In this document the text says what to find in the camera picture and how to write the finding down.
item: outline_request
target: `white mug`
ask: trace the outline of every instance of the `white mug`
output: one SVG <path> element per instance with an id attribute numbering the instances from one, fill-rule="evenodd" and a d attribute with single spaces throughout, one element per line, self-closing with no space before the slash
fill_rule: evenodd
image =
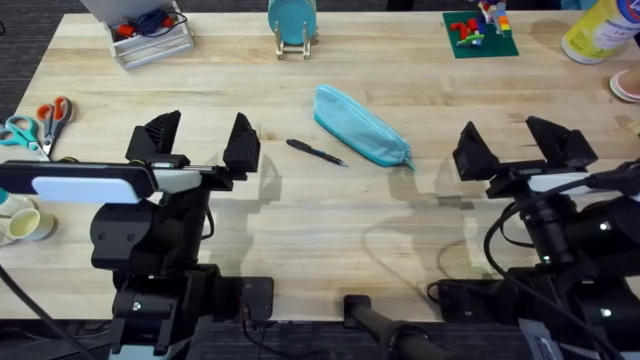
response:
<path id="1" fill-rule="evenodd" d="M 7 194 L 8 197 L 0 203 L 0 215 L 12 217 L 23 209 L 34 209 L 35 203 L 26 196 Z"/>
<path id="2" fill-rule="evenodd" d="M 51 233 L 53 215 L 36 209 L 23 209 L 9 221 L 8 235 L 13 239 L 41 240 Z"/>
<path id="3" fill-rule="evenodd" d="M 0 219 L 0 247 L 9 245 L 18 239 L 9 236 L 9 219 Z"/>

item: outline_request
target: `yellow bottle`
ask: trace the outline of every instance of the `yellow bottle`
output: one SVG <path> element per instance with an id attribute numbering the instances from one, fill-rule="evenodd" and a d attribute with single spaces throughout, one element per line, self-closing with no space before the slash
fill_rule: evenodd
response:
<path id="1" fill-rule="evenodd" d="M 597 64 L 640 32 L 640 0 L 600 0 L 562 37 L 562 50 L 582 64 Z"/>

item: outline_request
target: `cup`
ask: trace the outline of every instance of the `cup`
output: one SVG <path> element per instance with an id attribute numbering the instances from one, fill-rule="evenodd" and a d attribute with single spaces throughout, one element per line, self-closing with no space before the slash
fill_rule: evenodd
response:
<path id="1" fill-rule="evenodd" d="M 9 221 L 8 234 L 13 239 L 41 240 L 53 230 L 53 215 L 36 209 L 23 209 Z"/>
<path id="2" fill-rule="evenodd" d="M 9 219 L 0 219 L 0 247 L 9 245 L 18 239 L 9 236 Z"/>
<path id="3" fill-rule="evenodd" d="M 35 203 L 25 196 L 13 195 L 0 188 L 0 215 L 12 217 L 23 209 L 35 208 Z"/>
<path id="4" fill-rule="evenodd" d="M 640 102 L 640 65 L 615 74 L 609 81 L 609 87 L 624 101 Z"/>

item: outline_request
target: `blue-handled scissors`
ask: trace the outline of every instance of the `blue-handled scissors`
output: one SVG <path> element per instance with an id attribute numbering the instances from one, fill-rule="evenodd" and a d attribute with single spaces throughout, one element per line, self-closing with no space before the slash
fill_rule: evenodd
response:
<path id="1" fill-rule="evenodd" d="M 38 142 L 38 124 L 28 116 L 14 115 L 0 129 L 0 145 L 20 145 L 36 153 L 38 160 L 51 161 Z"/>

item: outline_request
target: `wooden stand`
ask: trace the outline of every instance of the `wooden stand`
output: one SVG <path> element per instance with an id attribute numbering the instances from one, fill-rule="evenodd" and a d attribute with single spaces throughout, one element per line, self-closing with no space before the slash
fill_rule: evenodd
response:
<path id="1" fill-rule="evenodd" d="M 302 54 L 305 60 L 309 60 L 311 57 L 311 39 L 309 38 L 309 32 L 307 31 L 307 22 L 302 24 L 302 38 L 304 43 L 302 45 L 289 45 L 285 44 L 280 34 L 280 22 L 276 21 L 276 29 L 274 31 L 276 35 L 276 57 L 278 60 L 284 59 L 284 54 Z"/>

